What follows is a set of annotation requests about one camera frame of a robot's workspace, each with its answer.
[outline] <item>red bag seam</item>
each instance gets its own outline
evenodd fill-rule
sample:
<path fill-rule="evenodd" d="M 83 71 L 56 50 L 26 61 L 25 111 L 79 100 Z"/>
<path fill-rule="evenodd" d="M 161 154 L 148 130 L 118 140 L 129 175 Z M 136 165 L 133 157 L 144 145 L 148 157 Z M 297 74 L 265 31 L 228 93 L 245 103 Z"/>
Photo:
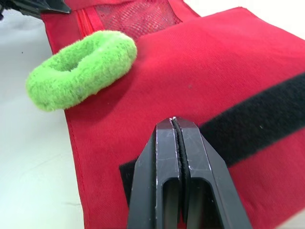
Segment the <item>red bag seam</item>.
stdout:
<path fill-rule="evenodd" d="M 94 31 L 105 30 L 94 6 L 85 9 Z"/>
<path fill-rule="evenodd" d="M 82 175 L 82 171 L 81 171 L 79 152 L 78 152 L 78 149 L 77 149 L 77 146 L 76 146 L 76 141 L 75 141 L 75 137 L 74 137 L 73 127 L 72 127 L 72 124 L 71 124 L 71 119 L 69 117 L 69 111 L 66 110 L 65 113 L 66 113 L 67 124 L 69 126 L 70 131 L 71 131 L 71 136 L 72 136 L 71 139 L 73 140 L 73 145 L 74 145 L 74 154 L 77 157 L 78 170 L 79 170 L 79 174 L 80 174 L 80 179 L 78 179 L 78 180 L 81 182 L 81 189 L 82 189 L 82 191 L 79 190 L 79 193 L 80 193 L 80 195 L 82 193 L 82 197 L 85 200 L 85 202 L 82 204 L 82 207 L 87 209 L 86 210 L 86 214 L 84 214 L 84 218 L 86 218 L 86 220 L 84 220 L 84 224 L 87 223 L 88 224 L 87 228 L 90 228 L 89 227 L 90 226 L 90 208 L 89 208 L 89 204 L 88 204 L 88 200 L 87 200 L 87 195 L 85 194 L 85 185 L 84 185 L 84 182 L 83 182 L 84 179 L 83 179 L 83 175 Z"/>

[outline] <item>black velcro strip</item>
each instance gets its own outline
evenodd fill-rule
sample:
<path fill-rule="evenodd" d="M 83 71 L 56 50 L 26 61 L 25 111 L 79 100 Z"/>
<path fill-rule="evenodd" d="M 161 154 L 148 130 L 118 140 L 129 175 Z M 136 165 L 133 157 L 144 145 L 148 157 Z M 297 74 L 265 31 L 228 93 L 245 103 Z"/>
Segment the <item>black velcro strip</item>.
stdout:
<path fill-rule="evenodd" d="M 225 111 L 202 125 L 200 132 L 232 166 L 303 126 L 305 73 Z"/>
<path fill-rule="evenodd" d="M 130 196 L 132 194 L 132 180 L 133 180 L 133 172 L 136 162 L 137 159 L 119 166 L 128 206 L 129 206 Z"/>

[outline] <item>black object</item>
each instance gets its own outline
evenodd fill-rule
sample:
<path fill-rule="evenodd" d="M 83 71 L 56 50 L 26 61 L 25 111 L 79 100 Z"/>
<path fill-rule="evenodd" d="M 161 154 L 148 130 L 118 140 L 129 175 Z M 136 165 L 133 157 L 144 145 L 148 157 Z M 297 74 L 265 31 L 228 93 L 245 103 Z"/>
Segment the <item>black object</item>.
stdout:
<path fill-rule="evenodd" d="M 156 128 L 134 168 L 128 229 L 251 229 L 225 162 L 181 118 Z"/>
<path fill-rule="evenodd" d="M 0 0 L 0 19 L 3 18 L 4 9 L 17 10 L 23 15 L 39 19 L 42 12 L 71 13 L 71 9 L 63 0 Z"/>

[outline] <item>stitching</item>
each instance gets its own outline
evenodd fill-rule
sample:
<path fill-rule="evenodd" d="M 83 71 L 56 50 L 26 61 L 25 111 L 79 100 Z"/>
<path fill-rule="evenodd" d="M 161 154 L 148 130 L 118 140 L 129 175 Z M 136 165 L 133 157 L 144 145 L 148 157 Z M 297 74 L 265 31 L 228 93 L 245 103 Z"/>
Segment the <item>stitching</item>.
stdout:
<path fill-rule="evenodd" d="M 87 209 L 87 214 L 86 214 L 86 220 L 84 220 L 84 224 L 87 224 L 87 227 L 85 226 L 85 228 L 90 228 L 90 209 L 89 209 L 89 204 L 88 204 L 88 200 L 87 200 L 87 195 L 85 194 L 85 185 L 83 182 L 83 175 L 82 175 L 82 171 L 81 171 L 81 164 L 80 164 L 80 157 L 79 157 L 79 153 L 78 153 L 78 149 L 76 146 L 76 141 L 75 141 L 75 137 L 74 137 L 74 132 L 73 132 L 73 127 L 70 121 L 70 116 L 69 116 L 69 110 L 65 110 L 65 114 L 66 114 L 66 119 L 67 119 L 67 123 L 68 123 L 68 127 L 71 131 L 71 135 L 72 135 L 72 140 L 73 140 L 73 145 L 74 145 L 74 153 L 77 157 L 77 164 L 78 164 L 78 171 L 80 174 L 80 182 L 81 182 L 81 188 L 82 188 L 82 196 L 85 200 L 85 207 Z"/>

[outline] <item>red cloth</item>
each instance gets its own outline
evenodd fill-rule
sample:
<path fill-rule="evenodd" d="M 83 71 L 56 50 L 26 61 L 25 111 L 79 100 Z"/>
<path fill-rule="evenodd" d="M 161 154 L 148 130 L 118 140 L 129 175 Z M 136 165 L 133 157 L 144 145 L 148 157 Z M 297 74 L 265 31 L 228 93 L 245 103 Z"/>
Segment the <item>red cloth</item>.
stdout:
<path fill-rule="evenodd" d="M 54 52 L 80 35 L 75 26 L 60 34 L 60 18 L 74 20 L 43 16 Z M 144 35 L 137 46 L 126 76 L 65 111 L 87 229 L 126 227 L 118 168 L 141 153 L 156 123 L 202 124 L 305 72 L 305 41 L 243 8 Z M 274 228 L 305 207 L 304 138 L 301 129 L 229 169 L 253 228 Z"/>

